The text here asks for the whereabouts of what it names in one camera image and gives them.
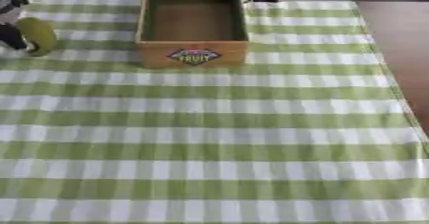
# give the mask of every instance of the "wooden crate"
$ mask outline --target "wooden crate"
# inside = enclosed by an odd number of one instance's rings
[[[142,0],[146,68],[239,65],[249,46],[241,0]]]

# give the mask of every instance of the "white stripe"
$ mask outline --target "white stripe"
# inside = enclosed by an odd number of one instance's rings
[[[0,70],[0,83],[34,83],[81,85],[162,85],[190,87],[391,87],[384,75],[373,76],[309,76],[309,75],[271,75],[260,78],[258,75],[230,74],[125,74],[95,72],[57,72],[57,71],[10,71]]]
[[[402,114],[397,100],[222,100],[146,99],[54,96],[5,96],[0,104],[8,110],[136,113],[243,113],[243,114]]]
[[[109,127],[109,126],[46,126],[1,125],[0,142],[88,142],[112,143],[110,135],[122,135],[123,144],[174,144],[173,135],[187,135],[188,144],[217,143],[222,145],[393,145],[421,144],[419,127],[349,128],[349,129],[232,129],[186,127]]]
[[[71,13],[71,12],[42,12],[42,11],[23,11],[21,17],[37,17],[42,20],[56,21],[73,21],[83,22],[111,22],[111,23],[136,23],[138,13]]]
[[[184,219],[171,219],[168,205],[192,207],[187,205],[187,200],[146,200],[146,201],[124,201],[124,200],[54,200],[54,199],[0,199],[2,220],[7,221],[107,221],[110,210],[128,210],[121,218],[125,222],[192,222],[199,219],[201,213],[186,210]],[[428,198],[405,198],[398,200],[202,200],[204,206],[208,203],[212,206],[233,207],[225,210],[222,215],[206,215],[204,221],[207,222],[228,222],[236,223],[240,221],[264,223],[272,218],[265,213],[272,206],[278,206],[283,214],[279,216],[280,222],[313,222],[312,215],[297,216],[297,209],[300,213],[318,213],[317,221],[325,222],[394,222],[394,221],[429,221],[429,199]],[[65,215],[53,214],[56,207],[61,206],[62,213],[72,213]],[[21,208],[21,214],[14,214],[16,208]],[[347,213],[331,210],[347,210]],[[218,209],[204,209],[206,213],[217,212]],[[241,213],[253,213],[246,219],[237,218]]]
[[[58,39],[70,40],[93,40],[93,41],[126,41],[134,42],[135,32],[133,31],[75,31],[56,30]]]
[[[75,6],[75,5],[86,5],[86,6],[140,6],[141,0],[30,0],[33,4],[41,5],[64,5]]]
[[[245,4],[246,9],[285,9],[285,10],[354,10],[357,6],[351,1],[323,1],[323,0],[286,0],[277,4],[250,3]]]
[[[44,5],[99,5],[105,4],[110,6],[134,5],[140,6],[141,0],[30,0],[32,3]],[[283,8],[287,10],[354,10],[356,4],[351,1],[305,1],[291,0],[283,1],[278,4],[252,3],[245,4],[246,8]]]
[[[299,64],[299,65],[380,65],[374,54],[327,53],[249,53],[248,64]]]
[[[364,34],[252,34],[252,42],[264,44],[370,44],[371,38]]]
[[[310,26],[310,27],[358,27],[362,22],[358,17],[271,17],[247,16],[249,25],[263,26]]]
[[[132,160],[0,160],[0,178],[121,180],[373,181],[428,179],[429,160],[381,162],[204,162]],[[196,168],[219,168],[220,178]]]

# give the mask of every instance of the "crate label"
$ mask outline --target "crate label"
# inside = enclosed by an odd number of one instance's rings
[[[181,61],[191,66],[201,65],[222,55],[211,50],[185,50],[181,49],[169,55],[169,58]]]

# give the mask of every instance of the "tablecloth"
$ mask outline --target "tablecloth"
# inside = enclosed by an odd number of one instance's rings
[[[428,141],[352,2],[246,5],[237,68],[146,70],[140,0],[32,0],[1,51],[1,223],[423,224]]]

